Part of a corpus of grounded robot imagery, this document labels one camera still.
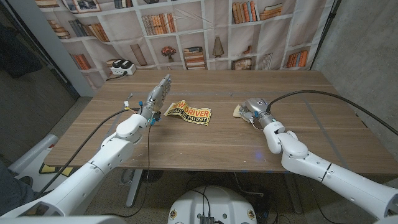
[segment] potted flower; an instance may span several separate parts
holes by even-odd
[[[169,62],[174,62],[174,59],[172,58],[172,55],[175,54],[175,53],[177,53],[177,51],[174,48],[170,47],[170,46],[164,47],[162,49],[162,55],[163,56],[169,56]]]

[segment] black cable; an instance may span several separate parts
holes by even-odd
[[[352,101],[350,101],[350,100],[348,100],[348,99],[346,99],[346,98],[344,98],[344,97],[341,97],[341,96],[336,95],[336,94],[328,93],[328,92],[325,92],[325,91],[318,91],[318,90],[299,90],[299,91],[294,91],[294,92],[288,93],[288,94],[286,94],[286,95],[280,96],[280,97],[278,97],[278,98],[272,100],[272,101],[268,104],[268,106],[267,106],[266,113],[270,113],[270,112],[271,112],[271,105],[274,104],[276,101],[279,101],[279,100],[281,100],[281,99],[283,99],[283,98],[285,98],[285,97],[292,96],[292,95],[296,95],[296,94],[299,94],[299,93],[318,93],[318,94],[327,95],[327,96],[332,96],[332,97],[334,97],[334,98],[343,100],[344,102],[349,103],[349,104],[353,105],[354,107],[360,109],[362,112],[366,113],[367,115],[369,115],[370,117],[372,117],[373,119],[375,119],[376,121],[378,121],[379,123],[381,123],[383,126],[385,126],[386,128],[388,128],[388,129],[389,129],[390,131],[392,131],[394,134],[398,135],[398,131],[397,131],[397,130],[395,130],[393,127],[389,126],[386,122],[384,122],[382,119],[378,118],[376,115],[370,113],[368,110],[366,110],[366,109],[363,108],[362,106],[359,106],[359,105],[357,105],[356,103],[354,103],[354,102],[352,102]]]
[[[44,193],[44,191],[50,187],[50,185],[55,181],[55,179],[57,179],[57,177],[69,166],[69,164],[71,163],[71,161],[77,156],[77,154],[80,152],[80,150],[83,148],[83,146],[88,142],[88,140],[90,140],[90,138],[94,135],[95,132],[97,132],[97,130],[105,123],[107,122],[109,119],[113,118],[114,116],[126,112],[129,110],[123,109],[119,112],[116,112],[114,114],[112,114],[111,116],[108,116],[105,120],[103,120],[95,129],[94,131],[91,132],[91,134],[86,138],[86,140],[79,146],[79,148],[75,151],[75,153],[73,153],[73,155],[71,156],[71,158],[69,158],[68,162],[63,165],[63,167],[57,172],[57,174],[55,174],[55,176],[43,187],[43,189],[37,194],[37,196],[33,199],[36,200],[38,198],[40,198],[40,196],[42,196],[42,194]]]
[[[315,203],[316,203],[316,205],[317,205],[319,211],[321,212],[322,216],[323,216],[328,222],[330,222],[330,223],[333,223],[333,224],[345,224],[345,223],[333,222],[333,221],[331,221],[330,219],[328,219],[328,218],[325,216],[325,214],[323,213],[323,211],[322,211],[322,209],[321,209],[321,206],[319,206],[319,203],[318,203],[318,200],[317,200],[317,196],[315,195],[315,191],[314,191],[313,186],[312,186],[312,184],[311,184],[311,182],[310,182],[310,179],[309,179],[308,177],[307,177],[307,181],[308,181],[308,183],[309,183],[310,186],[311,186],[311,191],[312,191],[313,198],[315,199]]]
[[[199,194],[203,195],[203,196],[206,198],[206,200],[207,200],[207,205],[209,206],[209,213],[210,213],[210,202],[209,202],[209,199],[207,198],[207,196],[206,196],[205,194],[203,194],[203,193],[197,191],[197,190],[193,190],[193,189],[188,189],[188,190],[191,190],[191,191],[193,191],[193,192],[199,193]],[[203,208],[203,213],[202,213],[202,215],[205,216],[205,209],[204,209],[204,208]]]
[[[287,218],[287,216],[285,216],[285,215],[279,215],[278,218],[279,218],[279,217],[285,217],[285,218],[287,219],[287,221],[289,221],[289,224],[292,224],[292,223],[290,222],[290,219]]]
[[[152,125],[149,126],[149,130],[148,130],[148,172],[147,172],[147,180],[146,180],[146,186],[145,186],[145,193],[144,193],[144,199],[142,201],[141,206],[138,208],[138,210],[136,212],[134,212],[131,215],[119,215],[116,213],[107,213],[107,214],[103,214],[103,215],[116,215],[118,217],[122,217],[122,218],[130,218],[134,215],[136,215],[137,213],[139,213],[139,211],[141,211],[141,209],[143,208],[144,204],[145,204],[145,200],[147,198],[147,193],[148,193],[148,179],[149,179],[149,168],[150,168],[150,160],[149,160],[149,134],[150,134],[150,128],[152,127]]]
[[[121,77],[123,77],[123,76],[125,76],[125,75],[127,75],[127,71],[124,71],[122,75],[119,75],[119,76],[117,76],[117,77],[107,78],[105,81],[108,81],[108,80],[115,80],[115,79],[121,78]]]
[[[207,188],[208,186],[209,186],[209,185],[206,185],[205,189],[203,190],[203,213],[205,212],[205,192],[206,192],[206,188]]]

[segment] curtain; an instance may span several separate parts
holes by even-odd
[[[97,90],[116,59],[138,70],[308,70],[333,0],[36,3]]]

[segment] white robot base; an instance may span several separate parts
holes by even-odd
[[[204,189],[205,186],[202,186],[194,190],[203,193]],[[210,223],[207,200],[205,198],[203,203],[204,196],[198,192],[190,190],[174,202],[168,224]],[[216,223],[257,223],[251,204],[233,190],[211,185],[206,187],[205,195],[210,203],[210,217],[214,218]]]

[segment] gray wall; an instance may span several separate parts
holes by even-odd
[[[313,70],[321,71],[341,96],[398,129],[397,49],[398,1],[342,1]],[[398,161],[398,136],[358,115]]]
[[[80,96],[94,96],[94,91],[87,84],[36,3],[31,0],[9,0],[9,2]]]

